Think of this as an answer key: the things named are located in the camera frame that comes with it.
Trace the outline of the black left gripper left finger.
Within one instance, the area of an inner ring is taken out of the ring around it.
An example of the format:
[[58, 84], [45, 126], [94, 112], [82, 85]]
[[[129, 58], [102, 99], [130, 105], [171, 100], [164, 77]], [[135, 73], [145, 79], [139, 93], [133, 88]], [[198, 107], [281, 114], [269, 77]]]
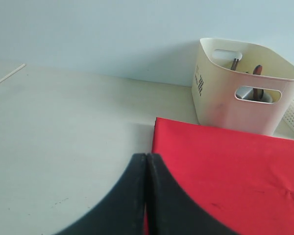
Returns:
[[90, 211], [58, 235], [142, 235], [147, 155], [132, 155], [122, 176]]

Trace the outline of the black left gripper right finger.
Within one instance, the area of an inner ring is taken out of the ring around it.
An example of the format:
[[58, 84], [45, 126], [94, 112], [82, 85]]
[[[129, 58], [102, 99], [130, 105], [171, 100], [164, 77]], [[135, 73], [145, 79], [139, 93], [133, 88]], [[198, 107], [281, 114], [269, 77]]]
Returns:
[[239, 172], [225, 161], [189, 153], [147, 156], [151, 235], [243, 235]]

